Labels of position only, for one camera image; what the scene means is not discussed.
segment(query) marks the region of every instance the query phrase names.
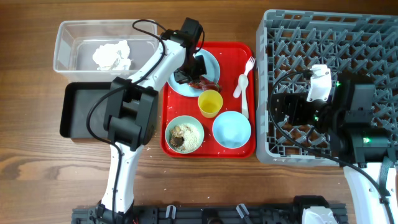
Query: white spoon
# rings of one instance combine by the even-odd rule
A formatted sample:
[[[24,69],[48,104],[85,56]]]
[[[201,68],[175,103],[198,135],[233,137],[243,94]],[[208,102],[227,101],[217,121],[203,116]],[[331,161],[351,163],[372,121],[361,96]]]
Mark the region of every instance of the white spoon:
[[[239,76],[238,85],[242,89],[242,114],[249,119],[248,100],[246,99],[246,88],[249,85],[249,80],[245,74]]]

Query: gray crate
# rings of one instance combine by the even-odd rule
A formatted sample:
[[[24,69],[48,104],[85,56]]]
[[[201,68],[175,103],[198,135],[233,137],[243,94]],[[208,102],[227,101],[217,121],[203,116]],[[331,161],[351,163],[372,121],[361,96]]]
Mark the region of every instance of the gray crate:
[[[337,74],[350,71],[371,77],[376,84],[372,125],[392,132],[397,145],[398,129],[398,17],[329,12],[268,10],[256,32],[259,102],[256,111],[257,158],[266,164],[337,165],[291,145],[271,125],[267,111],[269,88],[278,77],[315,63],[332,71],[332,90]],[[298,75],[282,82],[275,93],[300,93],[309,85]],[[311,126],[279,123],[298,142],[306,143]],[[331,154],[327,136],[314,131],[310,145]]]

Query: white fork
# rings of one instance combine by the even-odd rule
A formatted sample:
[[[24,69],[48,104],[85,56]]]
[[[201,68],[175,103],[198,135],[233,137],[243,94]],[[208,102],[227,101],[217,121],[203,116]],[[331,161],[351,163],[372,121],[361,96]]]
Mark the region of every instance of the white fork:
[[[256,59],[254,58],[254,57],[250,57],[249,58],[249,60],[248,60],[248,62],[246,63],[246,68],[245,68],[245,70],[244,70],[244,75],[248,75],[248,73],[250,72],[250,70],[252,70],[253,69],[253,67],[254,67],[254,63],[256,62]],[[241,89],[241,87],[238,85],[236,88],[235,88],[235,91],[234,91],[234,97],[235,98],[238,98],[240,95],[241,95],[241,92],[242,92],[242,89]]]

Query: wooden table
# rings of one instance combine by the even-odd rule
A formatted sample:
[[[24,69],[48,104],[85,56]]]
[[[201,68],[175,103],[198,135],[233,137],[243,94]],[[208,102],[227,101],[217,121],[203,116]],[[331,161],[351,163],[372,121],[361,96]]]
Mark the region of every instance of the wooden table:
[[[398,1],[132,1],[0,0],[0,223],[69,223],[72,209],[104,194],[109,146],[59,134],[68,81],[53,71],[62,21],[155,19],[180,28],[200,21],[207,40],[238,41],[255,50],[256,29],[267,9],[397,14]],[[141,155],[136,205],[236,205],[291,202],[322,195],[346,203],[355,223],[348,184],[338,167],[290,167],[245,160],[172,159],[157,131]]]

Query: red tray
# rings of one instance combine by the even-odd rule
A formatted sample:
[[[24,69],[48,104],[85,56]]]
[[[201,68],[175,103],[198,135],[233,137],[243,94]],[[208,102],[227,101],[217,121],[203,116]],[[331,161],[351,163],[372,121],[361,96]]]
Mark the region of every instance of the red tray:
[[[238,42],[205,42],[204,49],[209,51],[217,59],[221,75],[218,83],[223,87],[223,107],[218,114],[225,111],[241,112],[241,98],[234,98],[233,91],[238,84],[238,77],[244,72],[245,65],[252,52],[250,48]],[[256,115],[254,113],[254,78],[253,72],[248,74],[249,86],[246,90],[249,108],[249,122],[251,125],[251,136],[248,143],[238,149],[228,149],[220,144],[213,137],[211,128],[216,118],[205,118],[200,113],[198,98],[186,97],[174,92],[169,85],[164,86],[163,109],[162,109],[162,135],[160,145],[163,151],[172,157],[187,158],[225,158],[243,159],[249,157],[256,148]],[[174,152],[166,143],[165,129],[168,123],[181,115],[193,116],[205,130],[205,139],[199,149],[189,154]]]

